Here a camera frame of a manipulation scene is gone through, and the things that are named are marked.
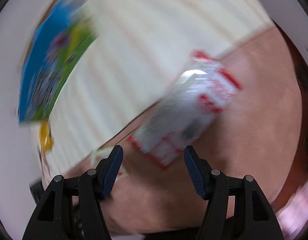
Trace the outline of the red white spicy strip packet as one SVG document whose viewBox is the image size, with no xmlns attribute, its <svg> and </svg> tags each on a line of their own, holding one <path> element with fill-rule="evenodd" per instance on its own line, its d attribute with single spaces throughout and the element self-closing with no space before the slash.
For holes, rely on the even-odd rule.
<svg viewBox="0 0 308 240">
<path fill-rule="evenodd" d="M 201 136 L 241 89 L 219 61 L 196 50 L 185 72 L 129 142 L 165 168 Z"/>
</svg>

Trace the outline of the small gold snack packet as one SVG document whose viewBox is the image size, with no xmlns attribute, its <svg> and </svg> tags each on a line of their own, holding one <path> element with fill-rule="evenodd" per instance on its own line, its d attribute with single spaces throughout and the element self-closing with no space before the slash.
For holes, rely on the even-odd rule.
<svg viewBox="0 0 308 240">
<path fill-rule="evenodd" d="M 44 120 L 39 131 L 41 151 L 46 153 L 53 147 L 54 141 L 51 137 L 50 125 L 48 120 Z"/>
</svg>

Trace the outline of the blue green milk carton box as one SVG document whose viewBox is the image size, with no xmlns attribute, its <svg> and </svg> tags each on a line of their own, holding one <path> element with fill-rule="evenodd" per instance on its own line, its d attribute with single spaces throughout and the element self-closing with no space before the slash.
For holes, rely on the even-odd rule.
<svg viewBox="0 0 308 240">
<path fill-rule="evenodd" d="M 20 123 L 49 118 L 62 87 L 96 35 L 69 0 L 56 0 L 35 31 L 21 78 Z"/>
</svg>

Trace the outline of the striped cream blanket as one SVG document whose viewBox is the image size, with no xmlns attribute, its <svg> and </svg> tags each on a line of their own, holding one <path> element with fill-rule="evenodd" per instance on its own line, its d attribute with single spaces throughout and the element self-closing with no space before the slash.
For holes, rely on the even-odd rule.
<svg viewBox="0 0 308 240">
<path fill-rule="evenodd" d="M 194 50 L 214 58 L 270 28 L 258 0 L 87 0 L 96 37 L 79 56 L 48 118 L 43 178 L 66 174 L 162 98 Z"/>
</svg>

